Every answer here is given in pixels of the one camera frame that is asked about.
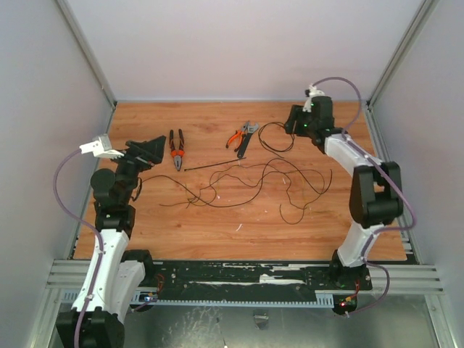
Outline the black zip tie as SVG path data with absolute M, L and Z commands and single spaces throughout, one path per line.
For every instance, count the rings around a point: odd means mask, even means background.
M 213 163 L 213 164 L 209 164 L 209 165 L 202 165 L 202 166 L 197 166 L 197 167 L 184 168 L 183 171 L 187 172 L 187 171 L 192 171 L 192 170 L 205 169 L 205 168 L 209 168 L 209 167 L 217 167 L 217 166 L 227 165 L 227 164 L 231 164 L 231 163 L 238 162 L 240 160 L 245 160 L 245 159 L 246 159 L 246 157 L 243 157 L 243 158 L 232 159 L 232 160 L 228 160 L 228 161 L 224 161 L 224 162 L 217 162 L 217 163 Z

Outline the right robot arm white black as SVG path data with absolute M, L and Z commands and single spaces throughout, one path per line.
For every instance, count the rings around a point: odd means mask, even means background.
M 284 129 L 287 134 L 310 138 L 351 175 L 352 224 L 343 244 L 333 253 L 328 272 L 331 284 L 345 289 L 366 277 L 367 256 L 381 229 L 403 213 L 396 191 L 401 188 L 399 165 L 370 156 L 344 129 L 337 128 L 329 96 L 311 96 L 303 106 L 292 105 Z

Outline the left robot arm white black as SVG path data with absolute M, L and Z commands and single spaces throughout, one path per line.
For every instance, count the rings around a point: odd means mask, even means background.
M 162 162 L 165 136 L 149 141 L 127 141 L 124 150 L 112 148 L 102 134 L 69 154 L 92 154 L 116 163 L 91 176 L 96 218 L 89 228 L 94 248 L 85 280 L 68 312 L 57 316 L 56 327 L 64 347 L 122 347 L 125 316 L 137 287 L 156 276 L 150 251 L 129 250 L 136 209 L 130 203 L 141 185 L 140 174 Z

